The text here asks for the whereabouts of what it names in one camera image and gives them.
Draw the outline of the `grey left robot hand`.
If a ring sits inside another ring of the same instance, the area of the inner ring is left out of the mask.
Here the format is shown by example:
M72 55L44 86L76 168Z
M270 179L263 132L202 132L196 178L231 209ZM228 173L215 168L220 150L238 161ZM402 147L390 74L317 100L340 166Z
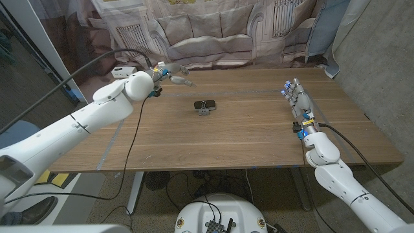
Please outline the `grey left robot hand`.
M169 80L175 85L186 85L188 87L196 87L196 84L190 80L181 76L176 76L176 73L182 73L183 75L189 75L189 70L178 63L164 63L160 62L153 69L149 71L150 76L153 79L154 86L160 87L161 82Z

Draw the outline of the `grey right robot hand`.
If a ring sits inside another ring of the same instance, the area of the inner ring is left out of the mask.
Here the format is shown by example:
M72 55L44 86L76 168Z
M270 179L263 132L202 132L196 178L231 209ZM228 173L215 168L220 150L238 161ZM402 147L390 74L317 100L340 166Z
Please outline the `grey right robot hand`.
M320 129L314 116L313 103L300 81L297 78L294 78L292 82L287 80L281 94L289 103L296 120L294 132L301 133L300 138L302 139L307 135L319 132Z

